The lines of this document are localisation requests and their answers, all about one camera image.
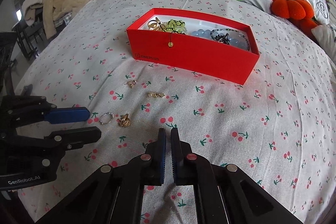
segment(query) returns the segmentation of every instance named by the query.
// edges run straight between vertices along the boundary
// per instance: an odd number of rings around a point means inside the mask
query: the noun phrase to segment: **plaid fabric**
[[[72,12],[69,12],[65,16],[62,16],[58,20],[54,21],[55,28],[62,25],[63,22],[65,23],[65,25],[68,25],[70,23],[71,19],[72,19]]]

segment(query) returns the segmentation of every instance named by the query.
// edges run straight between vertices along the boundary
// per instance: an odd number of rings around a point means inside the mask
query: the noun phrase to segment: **orange pumpkin plush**
[[[316,42],[311,29],[317,27],[318,24],[312,20],[314,9],[307,0],[273,0],[271,11],[279,17],[288,19]]]

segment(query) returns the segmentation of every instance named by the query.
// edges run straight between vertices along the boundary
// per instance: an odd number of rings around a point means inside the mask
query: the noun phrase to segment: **bed sheet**
[[[260,59],[244,85],[132,58],[126,28],[153,7],[196,10],[251,25]],[[19,83],[58,107],[85,106],[87,122],[40,122],[19,134],[98,126],[101,139],[68,151],[57,180],[22,189],[38,220],[103,164],[126,164],[164,127],[216,165],[237,164],[304,223],[333,205],[336,183],[335,68],[325,52],[287,20],[235,0],[92,0],[50,43]],[[125,83],[137,79],[131,89]],[[163,92],[148,99],[150,91]],[[129,113],[132,125],[98,117]],[[146,186],[141,223],[197,223],[191,187],[173,184],[167,145],[165,184]]]

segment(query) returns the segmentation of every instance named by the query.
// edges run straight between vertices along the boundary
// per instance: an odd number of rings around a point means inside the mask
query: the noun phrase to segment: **floor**
[[[35,39],[31,41],[33,46],[37,47],[38,53],[41,53],[48,45],[48,41],[44,33],[41,31],[40,34],[42,40],[37,35],[37,41]],[[19,52],[19,54],[16,57],[12,56],[11,59],[13,60],[13,58],[17,60],[17,64],[14,65],[12,68],[12,81],[15,89],[20,80],[22,79],[22,77],[24,76],[24,74],[26,73],[26,71],[28,70],[28,68],[30,67],[30,65],[34,62],[34,58],[32,57],[29,61],[27,61],[21,52]]]

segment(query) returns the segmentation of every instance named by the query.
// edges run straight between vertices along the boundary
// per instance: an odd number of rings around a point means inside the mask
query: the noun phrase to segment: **pumpkin pillow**
[[[314,10],[307,0],[273,0],[273,14],[286,19],[310,19]]]

